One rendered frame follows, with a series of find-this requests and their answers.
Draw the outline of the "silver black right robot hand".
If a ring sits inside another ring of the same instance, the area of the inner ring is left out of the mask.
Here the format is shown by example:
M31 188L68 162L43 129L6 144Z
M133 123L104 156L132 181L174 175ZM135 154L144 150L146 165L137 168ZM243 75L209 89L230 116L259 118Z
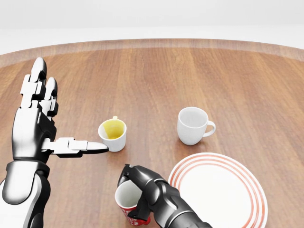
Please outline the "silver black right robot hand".
M156 223L169 228L179 215L190 212L188 204L161 175L143 166L126 164L120 175L118 186L131 180L141 191L136 209L128 217L147 221L151 212Z

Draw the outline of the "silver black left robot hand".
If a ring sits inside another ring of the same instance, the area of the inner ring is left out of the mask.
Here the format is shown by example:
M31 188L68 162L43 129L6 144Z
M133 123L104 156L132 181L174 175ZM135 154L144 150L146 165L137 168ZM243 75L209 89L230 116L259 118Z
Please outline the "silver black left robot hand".
M101 142L56 138L53 117L57 115L57 82L47 78L47 65L38 57L30 74L25 75L22 100L17 109L12 129L12 151L15 160L33 159L46 162L51 154L61 158L79 158L83 154L107 152Z

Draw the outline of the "red mug with white print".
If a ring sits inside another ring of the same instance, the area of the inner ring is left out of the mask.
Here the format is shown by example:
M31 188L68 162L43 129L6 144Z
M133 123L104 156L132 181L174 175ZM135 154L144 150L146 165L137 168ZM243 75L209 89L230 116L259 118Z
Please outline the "red mug with white print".
M131 218L128 216L129 212L134 211L137 207L142 191L131 180L120 184L115 192L115 202L121 208L123 214L126 216L128 222L133 226L148 225L151 221L148 217L147 221Z

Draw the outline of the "white mug with yellow inside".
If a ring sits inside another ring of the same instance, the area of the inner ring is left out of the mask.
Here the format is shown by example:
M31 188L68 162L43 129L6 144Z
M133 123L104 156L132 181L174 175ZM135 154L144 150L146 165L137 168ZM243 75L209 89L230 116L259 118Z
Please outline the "white mug with yellow inside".
M102 122L98 134L110 152L121 151L126 144L127 126L117 116Z

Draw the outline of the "white plate with red rings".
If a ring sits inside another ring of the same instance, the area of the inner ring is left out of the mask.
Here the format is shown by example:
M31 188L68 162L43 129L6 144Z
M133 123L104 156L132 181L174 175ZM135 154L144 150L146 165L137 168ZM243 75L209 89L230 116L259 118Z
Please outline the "white plate with red rings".
M266 228L268 204L261 184L228 156L201 152L185 157L168 182L213 228Z

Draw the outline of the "plain white mug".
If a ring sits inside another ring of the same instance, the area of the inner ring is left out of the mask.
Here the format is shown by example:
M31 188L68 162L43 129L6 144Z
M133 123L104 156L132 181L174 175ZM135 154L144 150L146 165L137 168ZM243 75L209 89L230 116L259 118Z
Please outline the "plain white mug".
M216 125L208 114L197 107L185 107L178 114L177 133L185 145L195 145L202 138L211 136Z

